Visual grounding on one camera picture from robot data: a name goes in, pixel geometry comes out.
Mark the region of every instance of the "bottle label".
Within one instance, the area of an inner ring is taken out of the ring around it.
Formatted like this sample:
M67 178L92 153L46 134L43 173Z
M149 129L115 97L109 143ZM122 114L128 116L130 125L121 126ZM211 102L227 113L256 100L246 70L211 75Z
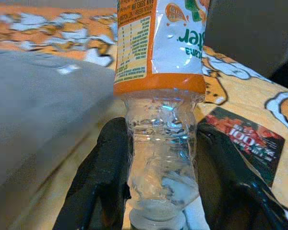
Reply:
M194 90L204 92L204 80L196 75L202 74L208 6L209 0L118 0L114 84L131 81L128 87L134 90L188 89L183 84L193 84L193 75L199 85Z

